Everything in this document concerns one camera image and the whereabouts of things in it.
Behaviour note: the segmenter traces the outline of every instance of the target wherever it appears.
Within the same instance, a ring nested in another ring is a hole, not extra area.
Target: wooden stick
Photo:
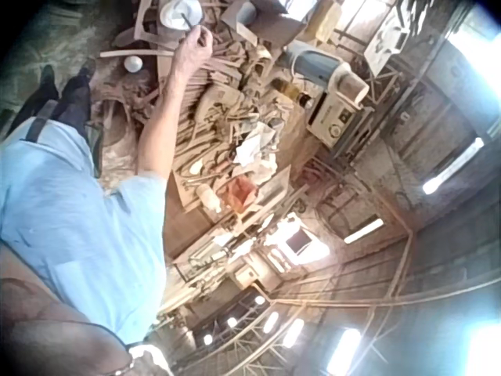
[[[118,49],[116,51],[105,51],[99,54],[99,57],[119,57],[119,56],[160,56],[173,57],[172,51],[164,51],[163,49]]]

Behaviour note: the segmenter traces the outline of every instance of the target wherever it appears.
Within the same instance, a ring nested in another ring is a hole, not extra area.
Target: white ball
[[[125,69],[131,73],[139,72],[142,68],[142,60],[139,56],[129,56],[124,61]]]

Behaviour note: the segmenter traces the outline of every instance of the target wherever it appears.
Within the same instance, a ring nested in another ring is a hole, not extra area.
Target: ceiling light
[[[379,229],[382,225],[384,224],[382,219],[376,219],[374,222],[370,223],[369,225],[365,226],[363,229],[357,231],[356,233],[353,233],[349,237],[344,239],[344,242],[346,244],[353,243],[355,240],[360,239],[361,237],[364,237],[368,233],[372,233],[374,230]]]
[[[204,344],[206,346],[209,346],[210,344],[212,343],[212,336],[210,334],[207,334],[205,337],[204,337]]]
[[[343,333],[339,345],[337,345],[336,351],[334,351],[327,366],[329,374],[333,376],[345,376],[347,374],[361,339],[362,335],[356,329],[348,329]]]
[[[256,296],[256,299],[254,299],[256,301],[256,304],[259,306],[265,304],[266,302],[266,299],[264,299],[262,296]]]
[[[272,313],[269,315],[269,318],[266,320],[265,327],[263,327],[263,331],[268,334],[270,331],[272,331],[273,327],[276,324],[276,321],[279,319],[279,314],[277,312]]]
[[[494,376],[499,374],[501,324],[477,329],[470,340],[465,376]]]
[[[287,331],[287,334],[285,334],[285,337],[283,338],[283,345],[290,349],[292,346],[294,346],[294,343],[297,341],[297,337],[299,337],[299,334],[303,330],[303,326],[305,325],[305,321],[301,319],[296,319],[290,325],[289,330]]]
[[[236,321],[235,317],[230,317],[228,319],[228,326],[229,327],[235,327],[238,324],[238,321]]]
[[[456,172],[458,172],[466,163],[468,163],[475,154],[484,146],[484,141],[480,137],[477,137],[475,141],[469,145],[469,147],[454,160],[444,171],[440,172],[434,178],[428,180],[423,185],[423,191],[425,194],[432,194],[436,191],[441,184]]]

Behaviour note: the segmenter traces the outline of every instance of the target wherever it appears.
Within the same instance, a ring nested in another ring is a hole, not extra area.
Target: metal beam
[[[284,324],[282,327],[276,331],[265,343],[263,343],[258,349],[256,349],[252,354],[250,354],[245,360],[241,361],[238,363],[234,368],[232,368],[230,371],[226,372],[222,376],[230,376],[231,374],[235,373],[238,371],[240,368],[248,365],[251,362],[254,362],[259,356],[261,356],[266,350],[269,349],[269,347],[278,339],[278,337],[292,325],[294,320],[299,316],[301,312],[305,310],[306,306],[303,305],[301,308],[299,308],[294,315]]]

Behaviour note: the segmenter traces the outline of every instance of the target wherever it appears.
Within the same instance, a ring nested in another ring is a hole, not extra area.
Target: pipe
[[[261,294],[261,296],[262,296],[263,298],[265,298],[265,299],[266,299],[266,301],[267,301],[268,303],[271,303],[271,302],[272,302],[272,300],[271,300],[271,298],[268,296],[268,294],[266,294],[266,293],[263,291],[263,289],[259,287],[259,285],[258,285],[258,284],[256,284],[256,283],[254,282],[251,286],[252,286],[253,288],[255,288],[256,290],[258,290],[258,293],[259,293],[259,294]]]
[[[416,294],[403,295],[397,298],[382,298],[382,299],[359,299],[347,301],[335,300],[314,300],[314,299],[276,299],[277,304],[286,306],[302,306],[316,308],[370,308],[377,307],[398,307],[411,306],[414,304],[435,302],[437,300],[451,298],[453,296],[466,294],[476,291],[484,287],[492,286],[501,282],[501,269],[493,270],[489,273],[482,274],[469,280],[461,281],[457,284],[452,284],[444,287],[439,287],[434,290],[418,292]]]

